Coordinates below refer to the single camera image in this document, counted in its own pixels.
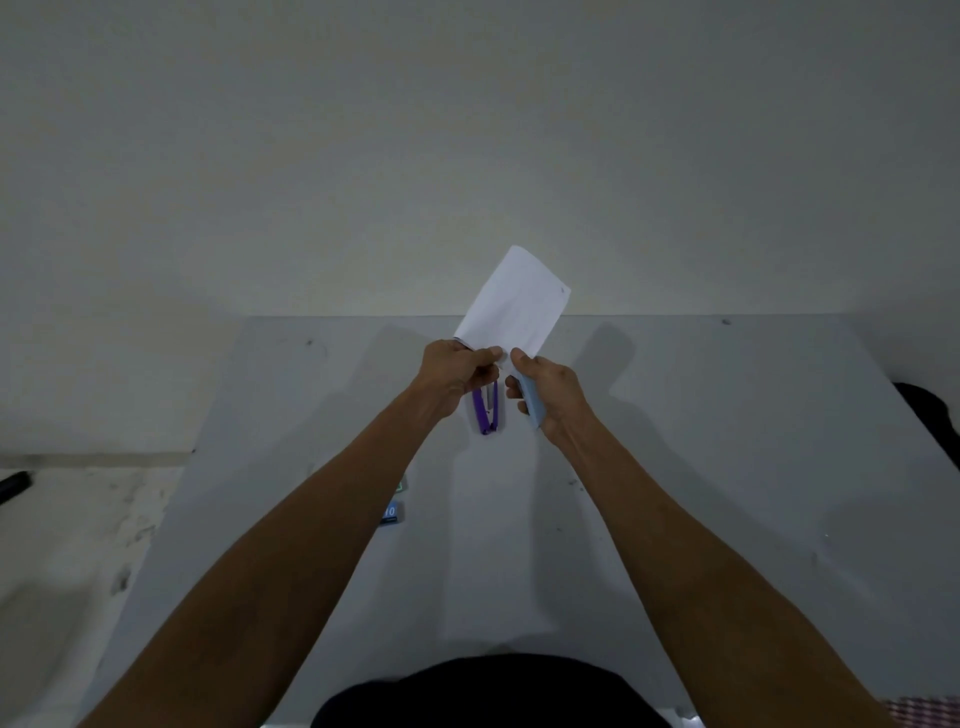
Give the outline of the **person's right hand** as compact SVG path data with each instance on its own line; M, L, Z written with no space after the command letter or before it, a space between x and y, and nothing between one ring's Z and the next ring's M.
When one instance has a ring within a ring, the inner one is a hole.
M551 444L566 452L596 425L597 417L574 370L545 357L538 357L549 361L549 373L535 382L547 412L540 429ZM516 373L513 369L513 373L506 378L506 397L516 400L519 412L527 416Z

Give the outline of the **person's left hand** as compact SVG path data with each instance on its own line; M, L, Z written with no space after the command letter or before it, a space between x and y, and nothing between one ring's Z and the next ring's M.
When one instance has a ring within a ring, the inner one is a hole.
M470 349L452 339L441 339L426 346L411 389L426 402L435 420L449 417L462 397L497 382L499 367L474 368Z

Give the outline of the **light blue stapler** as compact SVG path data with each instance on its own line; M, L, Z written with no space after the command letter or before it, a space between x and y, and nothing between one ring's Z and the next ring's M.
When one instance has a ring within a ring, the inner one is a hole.
M521 371L517 371L515 377L518 382L522 400L525 403L527 416L530 419L532 427L539 430L546 418L546 406L540 397L537 383L533 378L527 376Z

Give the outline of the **white paper sheet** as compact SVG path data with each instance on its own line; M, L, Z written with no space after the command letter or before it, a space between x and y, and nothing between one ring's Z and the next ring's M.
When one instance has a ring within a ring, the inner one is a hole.
M531 252L511 246L481 287L453 338L471 350L520 349L537 356L563 315L571 296Z

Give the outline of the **person's right forearm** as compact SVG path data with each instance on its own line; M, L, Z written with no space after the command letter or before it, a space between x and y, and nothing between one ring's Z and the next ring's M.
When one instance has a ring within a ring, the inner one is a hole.
M804 614L587 408L544 422L705 728L898 728Z

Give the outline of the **person's left forearm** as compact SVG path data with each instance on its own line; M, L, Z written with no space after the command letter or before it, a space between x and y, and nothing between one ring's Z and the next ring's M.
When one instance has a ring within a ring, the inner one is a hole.
M261 728L454 409L448 387L419 375L222 554L78 728Z

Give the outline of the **purple stapler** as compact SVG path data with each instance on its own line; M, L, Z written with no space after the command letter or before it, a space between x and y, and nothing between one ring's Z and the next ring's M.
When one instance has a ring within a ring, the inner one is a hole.
M488 436L498 431L499 427L499 381L487 384L471 393L474 415L478 431L482 436Z

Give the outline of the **person's black shirt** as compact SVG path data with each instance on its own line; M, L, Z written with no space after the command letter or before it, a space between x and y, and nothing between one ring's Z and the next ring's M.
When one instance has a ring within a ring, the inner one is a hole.
M571 658L503 653L367 681L310 728L671 728L621 676Z

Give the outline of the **black rounded object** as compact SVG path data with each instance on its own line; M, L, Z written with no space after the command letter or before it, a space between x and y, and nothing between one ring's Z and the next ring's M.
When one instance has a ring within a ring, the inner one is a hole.
M954 428L947 404L938 395L917 385L894 382L894 388L960 471L960 433Z

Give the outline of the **red checked cloth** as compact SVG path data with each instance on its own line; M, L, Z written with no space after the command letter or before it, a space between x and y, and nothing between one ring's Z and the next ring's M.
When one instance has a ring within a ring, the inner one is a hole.
M898 728L960 728L960 695L883 699Z

